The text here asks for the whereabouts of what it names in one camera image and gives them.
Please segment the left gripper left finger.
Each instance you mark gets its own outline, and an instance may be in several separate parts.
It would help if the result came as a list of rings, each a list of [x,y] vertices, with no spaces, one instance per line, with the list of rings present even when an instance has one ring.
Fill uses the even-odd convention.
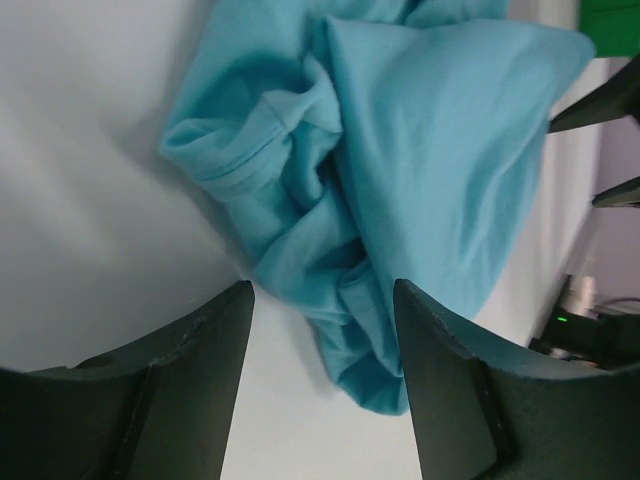
[[[79,365],[1,372],[5,479],[217,479],[252,323],[240,281]]]

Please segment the teal polo shirt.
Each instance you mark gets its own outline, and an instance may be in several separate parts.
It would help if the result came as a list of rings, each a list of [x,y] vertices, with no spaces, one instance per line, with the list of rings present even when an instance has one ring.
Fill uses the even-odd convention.
[[[505,1],[218,1],[162,154],[224,209],[256,282],[360,407],[408,399],[393,288],[473,318],[531,210],[584,34]]]

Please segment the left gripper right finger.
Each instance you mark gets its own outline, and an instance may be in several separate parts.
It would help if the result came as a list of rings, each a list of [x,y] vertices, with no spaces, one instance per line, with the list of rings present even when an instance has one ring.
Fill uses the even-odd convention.
[[[393,291],[426,479],[635,479],[639,368],[599,370],[515,344],[412,282]]]

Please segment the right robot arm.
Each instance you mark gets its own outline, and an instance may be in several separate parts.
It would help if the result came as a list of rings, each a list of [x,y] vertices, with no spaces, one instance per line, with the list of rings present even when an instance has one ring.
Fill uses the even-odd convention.
[[[639,58],[551,121],[551,133],[629,117],[639,120]],[[596,194],[573,244],[560,288],[529,348],[554,358],[611,370],[639,360],[639,298],[599,300],[591,274],[600,209],[639,207],[639,179]]]

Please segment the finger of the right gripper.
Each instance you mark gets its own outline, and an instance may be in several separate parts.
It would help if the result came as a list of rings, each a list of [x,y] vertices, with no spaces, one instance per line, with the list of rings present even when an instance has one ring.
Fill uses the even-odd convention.
[[[640,205],[640,177],[632,178],[594,196],[594,208],[638,208]]]
[[[549,133],[632,117],[639,122],[640,58],[633,57],[607,82],[575,102],[550,122]]]

